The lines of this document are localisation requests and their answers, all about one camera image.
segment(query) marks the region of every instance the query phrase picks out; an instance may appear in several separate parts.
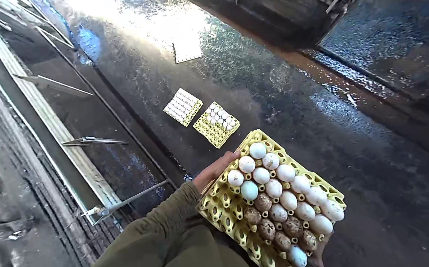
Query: metal rod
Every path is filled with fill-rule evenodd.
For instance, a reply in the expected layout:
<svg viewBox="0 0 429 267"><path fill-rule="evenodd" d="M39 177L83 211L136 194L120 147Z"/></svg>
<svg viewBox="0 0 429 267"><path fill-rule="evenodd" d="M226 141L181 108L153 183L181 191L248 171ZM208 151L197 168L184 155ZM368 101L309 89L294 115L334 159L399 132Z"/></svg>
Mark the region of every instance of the metal rod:
<svg viewBox="0 0 429 267"><path fill-rule="evenodd" d="M341 64L359 72L360 74L363 74L364 76L372 79L373 81L385 86L386 88L398 93L398 94L403 94L405 95L407 98L409 99L414 99L413 95L405 90L403 90L402 88L397 88L392 82L389 82L381 77L379 77L378 75L372 73L369 70L366 70L365 68L362 68L360 66L357 66L353 63L351 63L349 60L347 60L346 58L343 58L342 56L340 56L339 54L331 51L330 49L322 46L322 45L317 45L316 50L318 50L319 52L325 54L326 56L333 58L334 60L339 61Z"/></svg>
<svg viewBox="0 0 429 267"><path fill-rule="evenodd" d="M145 146L142 144L142 142L135 136L135 134L129 129L129 127L124 123L124 121L117 115L116 111L107 103L107 101L103 98L103 96L96 90L96 88L90 83L76 68L76 66L61 52L57 46L45 35L44 32L39 27L36 27L36 29L39 31L39 33L45 38L45 40L60 54L60 56L69 64L69 66L75 71L76 75L87 84L91 90L93 90L94 94L99 97L99 99L103 102L103 104L109 109L109 111L112 113L112 115L117 119L117 121L123 126L124 130L130 135L130 137L135 141L135 143L138 144L140 149L144 151L146 156L152 161L152 163L155 165L155 167L158 169L158 171L162 174L162 176L169 181L170 185L173 187L174 190L177 190L178 187L175 185L175 183L170 179L170 177L165 173L165 171L162 169L160 164L154 159L154 157L149 153L149 151L145 148Z"/></svg>
<svg viewBox="0 0 429 267"><path fill-rule="evenodd" d="M135 195L133 197L130 197L130 198L128 198L128 199L126 199L126 200L124 200L124 201L122 201L120 203L117 203L117 204L109 207L109 214L112 214L113 212L115 212L120 207L123 207L123 206L127 205L128 203L131 203L132 201L138 199L139 197L145 195L146 193L148 193L148 192L156 189L157 187L160 187L160 186L162 186L162 185L164 185L164 184L166 184L168 182L169 182L169 180L165 180L165 181L159 182L158 184L156 184L156 185L154 185L152 187L147 188L146 190L138 193L137 195Z"/></svg>

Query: white egg tray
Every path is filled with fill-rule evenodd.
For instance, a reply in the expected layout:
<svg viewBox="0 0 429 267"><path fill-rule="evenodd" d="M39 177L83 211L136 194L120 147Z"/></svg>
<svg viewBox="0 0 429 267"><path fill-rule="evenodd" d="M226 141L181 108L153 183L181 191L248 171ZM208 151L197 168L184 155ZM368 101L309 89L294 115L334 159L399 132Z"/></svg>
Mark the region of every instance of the white egg tray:
<svg viewBox="0 0 429 267"><path fill-rule="evenodd" d="M201 100L180 88L163 111L187 127L201 106Z"/></svg>
<svg viewBox="0 0 429 267"><path fill-rule="evenodd" d="M239 121L218 103L213 102L193 124L193 127L216 148L220 148L239 128Z"/></svg>
<svg viewBox="0 0 429 267"><path fill-rule="evenodd" d="M344 203L344 195L331 186L328 182L318 176L316 173L310 172L301 166L297 161L292 159L285 150L274 140L268 137L263 131L257 129L249 133L236 151L241 152L241 156L249 155L249 147L253 143L264 143L267 153L274 153L279 157L281 164L290 164L295 168L297 174L305 174L310 180L311 186L320 186L327 192L327 197L330 200L337 202L343 209L346 209ZM249 257L259 266L275 267L275 266L291 266L292 264L286 260L286 252L279 251L268 240L262 240L257 233L257 226L250 225L244 217L244 210L247 206L252 206L253 201L247 201L241 196L239 187L231 186L227 180L228 173L231 170L238 169L239 159L234 160L224 170L224 172L213 180L202 191L202 197L197 205L198 212L205 217L221 232L225 232L233 240L235 240L244 250L248 252ZM261 166L261 160L255 160L256 166ZM271 178L276 177L275 171L270 171ZM251 173L244 173L244 180L251 180ZM282 182L284 190L290 189L288 182ZM265 185L258 184L259 192L265 191ZM304 201L303 194L296 194L298 201ZM278 203L279 198L272 199L272 203ZM320 207L314 206L316 213L320 213ZM289 210L290 216L294 215L293 210ZM301 221L302 226L307 229L309 223ZM282 229L282 224L274 222L277 230ZM317 235L317 239L321 242L324 238L323 234Z"/></svg>

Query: dirty egg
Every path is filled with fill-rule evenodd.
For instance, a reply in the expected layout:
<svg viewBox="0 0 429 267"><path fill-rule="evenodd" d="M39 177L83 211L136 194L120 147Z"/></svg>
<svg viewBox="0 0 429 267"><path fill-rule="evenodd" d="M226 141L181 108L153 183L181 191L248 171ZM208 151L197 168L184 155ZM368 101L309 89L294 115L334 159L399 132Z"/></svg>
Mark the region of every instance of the dirty egg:
<svg viewBox="0 0 429 267"><path fill-rule="evenodd" d="M267 153L262 158L262 165L268 170L275 170L279 166L279 157L274 153Z"/></svg>
<svg viewBox="0 0 429 267"><path fill-rule="evenodd" d="M243 173L252 173L256 167L256 162L250 156L241 157L238 164Z"/></svg>
<svg viewBox="0 0 429 267"><path fill-rule="evenodd" d="M238 170L232 170L228 173L228 182L232 186L241 186L244 181L244 175Z"/></svg>

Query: metal edge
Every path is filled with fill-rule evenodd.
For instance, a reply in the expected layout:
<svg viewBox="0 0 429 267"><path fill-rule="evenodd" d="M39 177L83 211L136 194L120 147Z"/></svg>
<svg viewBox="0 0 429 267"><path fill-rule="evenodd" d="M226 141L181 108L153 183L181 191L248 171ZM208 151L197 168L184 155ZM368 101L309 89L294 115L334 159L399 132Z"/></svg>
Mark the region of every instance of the metal edge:
<svg viewBox="0 0 429 267"><path fill-rule="evenodd" d="M61 120L57 117L55 112L51 109L43 95L31 82L21 80L13 75L26 76L27 74L12 55L10 50L5 45L4 41L0 38L0 59L5 68L13 77L14 82L19 86L22 93L28 99L32 107L42 119L43 123L47 126L53 137L57 140L60 148L65 152L71 162L75 165L76 169L81 173L82 177L86 180L93 192L103 203L105 207L121 202L118 196L114 193L104 177L99 173L94 164L90 161L88 156L80 147L64 147L62 143L74 140L68 129L63 125ZM71 191L72 195L76 198L75 191Z"/></svg>

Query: egg tray with eggs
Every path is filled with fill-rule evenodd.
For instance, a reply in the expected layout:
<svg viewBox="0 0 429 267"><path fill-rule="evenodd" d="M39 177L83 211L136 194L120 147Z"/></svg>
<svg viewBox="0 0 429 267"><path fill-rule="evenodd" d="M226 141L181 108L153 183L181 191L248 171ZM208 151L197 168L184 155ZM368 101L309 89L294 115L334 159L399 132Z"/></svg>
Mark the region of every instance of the egg tray with eggs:
<svg viewBox="0 0 429 267"><path fill-rule="evenodd" d="M239 121L218 103L213 102L193 124L193 127L212 145L220 148L239 128Z"/></svg>
<svg viewBox="0 0 429 267"><path fill-rule="evenodd" d="M266 174L268 175L268 182L259 183L256 182L259 179L255 180L253 177L256 176L257 169L263 169L259 167L265 166L263 160L254 159L256 169L252 173L243 173L240 171L240 159L236 159L235 161L231 162L231 164L224 170L218 179L211 182L202 191L202 198L200 203L197 205L197 210L219 231L225 232L244 250L246 250L249 257L257 265L265 267L303 267L306 265L306 257L310 257L313 251L305 249L305 247L309 244L306 244L305 246L301 246L300 244L305 244L305 240L308 240L308 238L310 238L310 241L314 240L315 244L317 244L318 242L323 241L325 235L324 233L329 231L329 229L321 229L320 232L323 231L323 233L314 231L312 226L315 226L315 228L322 227L321 225L318 226L319 223L316 219L322 219L323 221L327 220L326 223L331 224L331 230L333 230L335 221L328 219L326 216L321 214L322 212L325 213L327 210L326 207L324 210L322 210L318 205L307 203L305 194L295 192L293 188L297 188L299 186L298 184L294 183L293 181L288 182L279 180L276 171L280 173L281 169L292 169L295 172L295 176L305 177L307 183L306 186L308 188L318 187L315 189L321 190L324 195L326 195L328 203L334 205L337 209L340 209L341 214L343 214L343 211L346 208L346 204L343 201L344 195L316 173L309 172L307 169L301 166L298 162L287 155L285 150L279 144L277 144L274 140L272 140L259 129L250 132L241 145L237 148L237 151L241 151L241 158L244 156L251 156L250 147L254 143L260 143L264 145L266 153L276 155L279 160L279 166L286 164L291 166L293 169L291 167L284 167L280 169L276 168L274 170L268 170L269 173ZM245 184L245 186L241 185L241 187L238 187L230 184L230 181L233 184L236 183L233 176L228 178L230 172L233 170L236 170L234 173L239 172L242 174L242 184ZM268 193L268 190L272 191L272 186L268 185L269 183L280 184L282 192L280 197L273 198L266 194ZM257 187L257 190L253 190L254 192L257 192L254 200L247 200L245 197L243 197L244 194L252 194L247 192L247 190L242 192L241 189L246 188L246 185ZM286 199L284 195L291 196L295 199L295 201L293 201L296 203L295 210L281 207L282 200L285 202ZM269 210L265 210L265 207L260 207L260 209L258 209L258 204L261 202L260 199L262 197L267 198L268 201L271 202L271 208ZM277 222L274 220L274 217L279 214L276 214L277 211L273 207L280 207L279 210L281 210L281 213L283 210L286 211L288 219L284 222ZM312 221L309 221L311 217L305 217L305 214L303 214L305 211L301 209L301 207L308 208L310 211L310 216L314 216ZM253 211L254 213L260 214L262 223L254 222L252 220L251 214ZM292 225L295 224L297 224L299 229L292 227ZM266 227L274 227L276 232L275 239L266 238ZM296 234L293 235L292 231L301 232L301 236Z"/></svg>
<svg viewBox="0 0 429 267"><path fill-rule="evenodd" d="M203 106L203 102L187 91L179 88L173 99L165 106L163 111L188 127L195 114Z"/></svg>

